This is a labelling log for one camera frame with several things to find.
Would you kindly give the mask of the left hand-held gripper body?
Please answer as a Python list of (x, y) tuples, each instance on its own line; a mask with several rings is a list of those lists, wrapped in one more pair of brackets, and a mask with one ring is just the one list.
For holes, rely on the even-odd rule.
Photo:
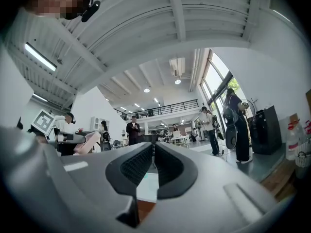
[(55, 149), (58, 145), (60, 129), (55, 126), (56, 117), (41, 109), (30, 124), (28, 133), (33, 133), (40, 143), (52, 145)]

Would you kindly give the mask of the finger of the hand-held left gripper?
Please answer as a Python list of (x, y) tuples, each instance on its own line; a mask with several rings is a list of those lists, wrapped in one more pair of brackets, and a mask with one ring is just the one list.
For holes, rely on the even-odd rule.
[(67, 143), (85, 143), (86, 142), (86, 138), (78, 134), (64, 133), (63, 138), (64, 138), (63, 142), (67, 142)]

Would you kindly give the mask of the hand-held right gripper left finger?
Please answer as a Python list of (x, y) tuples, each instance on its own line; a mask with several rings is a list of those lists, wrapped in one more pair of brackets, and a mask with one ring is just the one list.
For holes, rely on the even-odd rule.
[(137, 187), (151, 165), (152, 145), (58, 157), (36, 152), (36, 220), (53, 233), (138, 233)]

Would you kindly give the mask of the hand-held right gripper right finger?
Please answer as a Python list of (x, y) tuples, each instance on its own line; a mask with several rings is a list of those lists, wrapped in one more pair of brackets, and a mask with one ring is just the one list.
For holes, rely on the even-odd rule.
[(264, 233), (276, 219), (274, 197), (222, 159), (156, 143), (155, 164), (156, 233)]

